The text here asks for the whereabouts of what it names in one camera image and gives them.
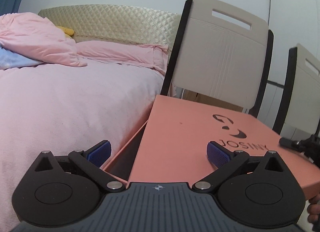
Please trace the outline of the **right hand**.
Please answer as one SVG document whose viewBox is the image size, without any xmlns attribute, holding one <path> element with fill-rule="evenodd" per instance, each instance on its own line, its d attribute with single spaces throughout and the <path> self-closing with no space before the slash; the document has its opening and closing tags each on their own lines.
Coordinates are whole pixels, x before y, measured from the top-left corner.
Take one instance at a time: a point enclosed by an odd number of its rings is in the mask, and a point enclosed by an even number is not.
<svg viewBox="0 0 320 232">
<path fill-rule="evenodd" d="M 319 214 L 320 214 L 319 200 L 320 200 L 320 194 L 309 199 L 309 206 L 307 208 L 307 212 L 308 212 L 308 222 L 311 224 L 316 224 L 319 219 Z"/>
</svg>

